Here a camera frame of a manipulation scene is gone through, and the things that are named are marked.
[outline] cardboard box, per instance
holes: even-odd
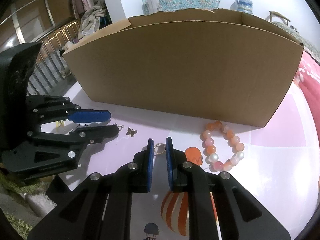
[[[93,101],[264,127],[302,52],[258,17],[186,9],[119,21],[63,57]]]

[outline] gold ring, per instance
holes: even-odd
[[[159,147],[159,145],[163,145],[163,146],[164,146],[163,152],[158,153],[158,152],[156,151],[156,148]],[[155,152],[156,155],[164,154],[164,153],[165,153],[165,144],[163,144],[163,143],[157,143],[157,144],[153,147],[153,150],[154,150],[154,152]]]

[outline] silver screw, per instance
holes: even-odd
[[[73,152],[73,151],[68,152],[68,156],[69,156],[70,158],[74,158],[74,157],[76,157],[76,153]]]
[[[137,163],[129,163],[128,164],[128,168],[130,169],[130,170],[134,170],[134,169],[136,169],[138,167],[138,164]]]
[[[186,169],[190,169],[192,167],[192,162],[184,162],[182,166]]]
[[[223,179],[230,179],[230,174],[226,171],[220,173],[220,177]]]
[[[90,175],[90,179],[91,179],[91,180],[98,180],[98,179],[100,179],[100,177],[101,177],[101,174],[98,173],[98,172],[92,173],[92,174]]]

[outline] orange striped hot air balloon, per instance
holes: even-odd
[[[198,148],[191,147],[185,151],[188,161],[197,165],[202,164],[202,155]],[[218,217],[212,193],[211,200],[214,216],[218,224]],[[188,193],[173,193],[169,191],[164,197],[161,205],[161,217],[167,226],[174,232],[182,235],[189,236],[189,207],[188,207]]]

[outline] railing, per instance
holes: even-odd
[[[35,63],[34,72],[28,83],[28,95],[47,95],[69,73],[68,66],[59,55],[67,41],[74,43],[79,25],[74,17],[57,24],[31,42],[40,41],[41,50]]]

